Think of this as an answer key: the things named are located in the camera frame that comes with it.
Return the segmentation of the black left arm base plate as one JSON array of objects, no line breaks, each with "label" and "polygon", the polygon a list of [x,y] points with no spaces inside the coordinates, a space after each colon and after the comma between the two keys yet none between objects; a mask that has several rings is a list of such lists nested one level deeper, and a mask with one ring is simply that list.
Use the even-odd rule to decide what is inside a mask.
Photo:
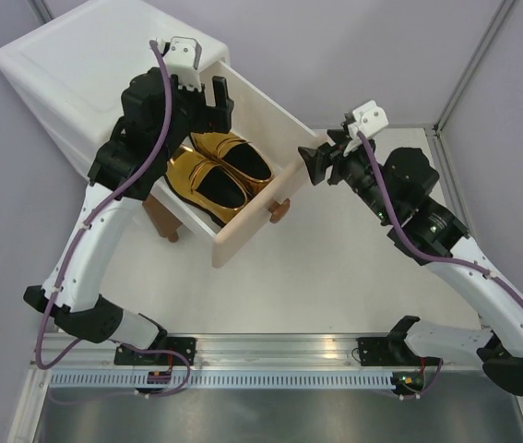
[{"label": "black left arm base plate", "polygon": [[196,356],[195,337],[169,336],[164,345],[157,345],[155,353],[138,352],[118,345],[113,363],[119,366],[185,366]]}]

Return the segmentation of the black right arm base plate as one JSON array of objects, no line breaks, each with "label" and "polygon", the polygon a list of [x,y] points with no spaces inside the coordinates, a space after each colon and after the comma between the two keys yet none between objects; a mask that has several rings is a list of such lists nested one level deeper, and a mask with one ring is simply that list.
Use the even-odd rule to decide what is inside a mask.
[{"label": "black right arm base plate", "polygon": [[385,336],[363,336],[357,338],[357,349],[362,366],[438,366],[437,357],[420,357],[409,349],[404,341],[390,341]]}]

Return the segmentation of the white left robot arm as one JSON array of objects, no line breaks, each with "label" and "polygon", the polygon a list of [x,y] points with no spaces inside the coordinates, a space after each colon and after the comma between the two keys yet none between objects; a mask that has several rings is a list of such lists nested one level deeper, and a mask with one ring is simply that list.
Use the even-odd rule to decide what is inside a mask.
[{"label": "white left robot arm", "polygon": [[183,88],[177,76],[152,67],[122,92],[123,113],[89,167],[76,229],[49,277],[23,295],[43,322],[52,320],[74,344],[115,341],[135,349],[146,365],[165,359],[167,330],[109,301],[101,282],[127,225],[184,140],[230,129],[234,102],[228,82],[214,76],[211,84],[215,102],[208,105],[203,87]]}]

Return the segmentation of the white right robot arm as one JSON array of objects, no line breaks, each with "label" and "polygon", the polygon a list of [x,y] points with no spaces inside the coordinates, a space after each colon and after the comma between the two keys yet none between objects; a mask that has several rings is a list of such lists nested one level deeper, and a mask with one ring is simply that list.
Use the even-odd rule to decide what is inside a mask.
[{"label": "white right robot arm", "polygon": [[310,181],[344,183],[371,210],[405,256],[453,288],[486,329],[452,328],[403,317],[386,335],[389,358],[480,369],[496,386],[523,396],[523,295],[485,256],[469,229],[430,194],[439,174],[422,150],[401,147],[378,163],[375,143],[335,132],[333,144],[300,147]]}]

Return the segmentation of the beige drawer front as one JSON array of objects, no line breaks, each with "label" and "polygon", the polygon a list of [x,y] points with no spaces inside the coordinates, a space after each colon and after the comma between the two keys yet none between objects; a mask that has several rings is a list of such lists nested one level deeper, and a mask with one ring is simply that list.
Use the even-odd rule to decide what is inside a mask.
[{"label": "beige drawer front", "polygon": [[298,148],[315,148],[326,138],[318,136],[227,63],[218,61],[201,73],[208,86],[213,76],[226,78],[229,95],[234,100],[232,132],[266,157],[274,171],[274,180],[223,228],[206,213],[179,199],[163,179],[153,187],[151,195],[182,226],[208,244],[211,266],[219,269],[269,223],[267,209],[273,201],[291,200],[309,182]]}]

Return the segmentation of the brown-front pulled-out drawer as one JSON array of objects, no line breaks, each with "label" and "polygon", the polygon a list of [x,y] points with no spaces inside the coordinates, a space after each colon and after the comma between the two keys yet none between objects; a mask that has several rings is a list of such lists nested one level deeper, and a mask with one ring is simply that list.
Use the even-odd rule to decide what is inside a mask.
[{"label": "brown-front pulled-out drawer", "polygon": [[159,236],[170,243],[176,243],[179,240],[178,229],[182,222],[152,195],[147,197],[142,206]]}]

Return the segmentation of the gold metallic loafer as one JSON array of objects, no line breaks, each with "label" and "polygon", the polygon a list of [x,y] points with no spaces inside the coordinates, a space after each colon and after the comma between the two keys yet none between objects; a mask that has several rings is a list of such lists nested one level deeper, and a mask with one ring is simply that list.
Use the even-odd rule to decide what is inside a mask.
[{"label": "gold metallic loafer", "polygon": [[228,224],[250,201],[244,186],[225,168],[186,145],[167,161],[167,186],[183,202]]},{"label": "gold metallic loafer", "polygon": [[192,133],[190,141],[205,156],[235,175],[250,193],[257,194],[274,178],[273,170],[262,154],[247,140],[232,132]]}]

